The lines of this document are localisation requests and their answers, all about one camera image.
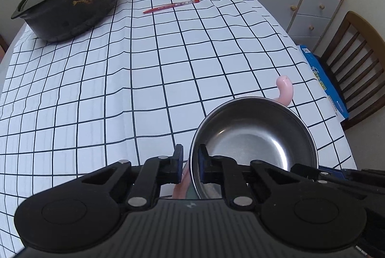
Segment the red pen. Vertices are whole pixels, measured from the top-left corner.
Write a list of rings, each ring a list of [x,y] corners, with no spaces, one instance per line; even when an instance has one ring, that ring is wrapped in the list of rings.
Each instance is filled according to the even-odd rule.
[[[177,7],[180,7],[180,6],[187,6],[189,4],[196,4],[196,3],[199,3],[199,2],[200,2],[200,0],[187,0],[187,1],[183,1],[183,2],[164,4],[164,5],[161,5],[161,6],[157,6],[157,7],[145,10],[145,11],[143,11],[143,14],[159,12],[159,11],[168,10],[168,9],[171,9],[171,8],[177,8]]]

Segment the black cooking pot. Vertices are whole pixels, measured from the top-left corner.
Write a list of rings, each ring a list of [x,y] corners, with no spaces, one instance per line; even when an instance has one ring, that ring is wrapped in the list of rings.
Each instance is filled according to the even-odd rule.
[[[94,0],[71,6],[66,0],[48,0],[21,16],[35,35],[49,42],[73,38],[105,18],[116,0]]]

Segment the brown wooden chair right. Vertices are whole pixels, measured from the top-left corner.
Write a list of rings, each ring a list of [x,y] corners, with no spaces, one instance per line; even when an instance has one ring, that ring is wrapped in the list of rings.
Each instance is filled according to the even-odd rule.
[[[344,131],[384,108],[384,39],[361,15],[345,14],[319,60],[347,109]]]

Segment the pink pot with steel bowl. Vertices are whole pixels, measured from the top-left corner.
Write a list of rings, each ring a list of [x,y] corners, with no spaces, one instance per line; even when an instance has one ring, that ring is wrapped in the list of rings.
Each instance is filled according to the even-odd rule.
[[[297,163],[318,167],[314,139],[289,104],[294,86],[287,76],[276,80],[279,96],[274,100],[248,96],[216,107],[199,125],[192,139],[189,159],[174,199],[184,199],[189,187],[199,198],[217,197],[211,184],[201,184],[198,147],[204,144],[211,156],[233,158],[240,165],[262,160],[288,171]]]

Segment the checkered white tablecloth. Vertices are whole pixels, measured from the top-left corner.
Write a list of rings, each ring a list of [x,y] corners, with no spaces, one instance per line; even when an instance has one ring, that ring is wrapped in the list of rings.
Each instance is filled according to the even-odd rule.
[[[62,43],[31,29],[15,41],[1,93],[1,256],[22,249],[14,226],[29,196],[119,160],[133,165],[189,148],[218,105],[275,98],[293,111],[322,166],[353,169],[345,134],[302,53],[258,0],[117,0],[90,31]]]

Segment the blue white paper box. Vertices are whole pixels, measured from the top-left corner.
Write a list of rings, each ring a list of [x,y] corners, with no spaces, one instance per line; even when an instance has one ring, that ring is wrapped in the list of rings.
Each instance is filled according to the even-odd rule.
[[[328,99],[330,100],[338,121],[342,123],[348,119],[349,114],[342,90],[339,87],[337,79],[335,78],[331,68],[325,62],[323,62],[320,57],[310,52],[306,46],[300,45],[300,49],[310,68],[312,69],[313,74],[317,78],[320,86],[323,88]]]

